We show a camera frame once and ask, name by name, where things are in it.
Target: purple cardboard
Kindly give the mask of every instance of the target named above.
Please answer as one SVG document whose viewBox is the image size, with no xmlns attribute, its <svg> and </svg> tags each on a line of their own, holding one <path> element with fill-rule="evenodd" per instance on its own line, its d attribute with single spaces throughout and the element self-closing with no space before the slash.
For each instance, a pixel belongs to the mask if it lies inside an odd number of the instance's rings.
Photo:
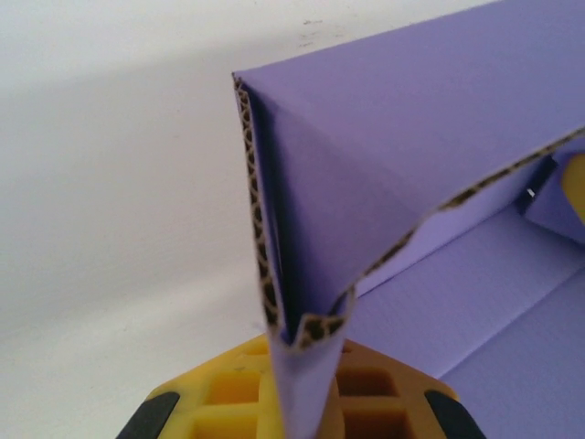
<svg viewBox="0 0 585 439">
<path fill-rule="evenodd" d="M 552 156 L 557 168 L 535 194 L 524 216 L 542 227 L 585 244 L 585 226 L 569 204 L 560 182 L 567 163 L 578 153 L 585 153 L 585 137 L 575 139 Z"/>
<path fill-rule="evenodd" d="M 459 383 L 488 437 L 534 437 L 516 434 L 527 412 L 490 426 L 503 421 L 473 364 L 521 346 L 515 322 L 537 304 L 585 291 L 585 250 L 510 207 L 585 133 L 584 22 L 580 0 L 507 0 L 234 75 L 287 437 L 314 437 L 366 293 L 352 337 Z M 529 405 L 535 423 L 560 422 Z"/>
</svg>

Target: black rubber grip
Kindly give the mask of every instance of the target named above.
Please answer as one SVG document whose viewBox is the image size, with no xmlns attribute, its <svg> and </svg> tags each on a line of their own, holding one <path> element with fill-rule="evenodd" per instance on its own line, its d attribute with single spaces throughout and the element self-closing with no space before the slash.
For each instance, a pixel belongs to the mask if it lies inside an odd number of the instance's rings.
<svg viewBox="0 0 585 439">
<path fill-rule="evenodd" d="M 439 391 L 427 391 L 425 396 L 447 439 L 486 439 L 460 402 Z"/>
<path fill-rule="evenodd" d="M 143 402 L 116 439 L 157 439 L 179 398 L 169 391 Z"/>
</svg>

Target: torn cardboard edge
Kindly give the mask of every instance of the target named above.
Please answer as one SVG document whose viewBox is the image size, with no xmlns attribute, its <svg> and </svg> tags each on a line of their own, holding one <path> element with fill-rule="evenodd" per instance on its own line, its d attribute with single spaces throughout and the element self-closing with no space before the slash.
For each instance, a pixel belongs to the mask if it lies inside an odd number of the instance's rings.
<svg viewBox="0 0 585 439">
<path fill-rule="evenodd" d="M 390 258 L 359 281 L 358 296 L 367 294 L 404 270 L 409 269 L 410 266 L 419 262 L 422 258 L 436 252 L 450 241 L 458 239 L 462 234 L 488 220 L 506 206 L 516 204 L 518 194 L 526 194 L 527 187 L 534 186 L 535 178 L 542 177 L 543 167 L 545 168 L 544 171 L 552 172 L 552 170 L 548 169 L 550 161 L 556 163 L 554 159 L 558 159 L 558 155 L 567 155 L 564 151 L 570 152 L 575 148 L 579 150 L 579 145 L 579 139 L 572 138 L 564 143 L 563 146 L 560 146 L 556 153 L 545 155 L 540 160 L 535 159 L 524 163 L 516 170 L 493 181 L 484 190 L 478 191 L 477 194 L 467 200 L 468 202 L 465 202 L 464 209 L 435 210 L 419 224 L 416 233 L 409 242 L 410 245 L 405 246 L 400 252 L 399 258 Z M 520 214 L 523 214 L 522 198 L 521 196 Z M 569 205 L 563 205 L 562 199 L 556 207 L 551 207 L 548 203 L 549 208 L 556 212 L 550 215 L 548 228 L 574 241 L 582 241 L 582 238 L 580 238 L 582 232 L 578 231 L 579 226 L 575 224 L 578 222 L 577 220 L 572 221 L 571 227 L 574 230 L 572 234 L 567 232 L 568 227 L 564 227 L 565 232 L 562 232 L 563 228 L 560 227 L 560 223 L 566 223 L 567 219 L 560 218 L 558 214 L 564 209 L 564 216 L 566 217 L 568 216 L 566 210 L 569 209 Z M 555 227 L 554 223 L 559 223 L 559 227 Z"/>
<path fill-rule="evenodd" d="M 276 294 L 277 285 L 274 284 L 276 273 L 273 272 L 269 262 L 269 242 L 267 239 L 266 230 L 266 203 L 263 199 L 265 197 L 264 190 L 257 173 L 258 152 L 255 144 L 253 113 L 250 106 L 249 92 L 246 90 L 245 84 L 241 78 L 235 73 L 232 74 L 234 90 L 239 107 L 239 118 L 241 122 L 242 133 L 244 137 L 244 144 L 246 148 L 246 160 L 248 168 L 248 182 L 250 192 L 250 211 L 252 216 L 252 224 L 254 231 L 254 244 L 256 251 L 256 259 L 259 271 L 259 281 L 261 287 L 261 303 L 268 323 L 269 332 L 275 336 L 274 339 L 282 345 L 282 348 L 291 351 L 305 351 L 311 346 L 326 341 L 333 336 L 338 330 L 344 327 L 348 318 L 351 316 L 353 306 L 356 301 L 356 286 L 358 283 L 367 278 L 370 274 L 382 267 L 386 262 L 393 259 L 403 249 L 405 249 L 420 227 L 432 216 L 444 211 L 457 209 L 465 204 L 467 201 L 481 193 L 487 187 L 492 186 L 500 179 L 514 174 L 517 170 L 524 166 L 533 164 L 540 158 L 544 158 L 556 152 L 560 147 L 568 142 L 575 140 L 585 135 L 585 125 L 574 130 L 573 132 L 560 137 L 558 140 L 538 149 L 536 152 L 527 155 L 510 166 L 506 166 L 499 171 L 496 171 L 489 177 L 486 177 L 474 185 L 463 190 L 453 198 L 441 204 L 438 208 L 432 210 L 429 214 L 423 216 L 417 224 L 415 224 L 410 231 L 402 236 L 402 238 L 391 245 L 389 250 L 381 257 L 378 257 L 357 279 L 351 283 L 343 293 L 341 293 L 335 300 L 330 315 L 320 316 L 316 314 L 304 314 L 301 318 L 300 325 L 295 337 L 291 343 L 287 343 L 282 338 L 282 332 L 285 330 L 284 324 L 284 310 L 282 304 L 279 303 L 278 295 Z M 345 310 L 338 314 L 342 303 L 345 303 Z"/>
</svg>

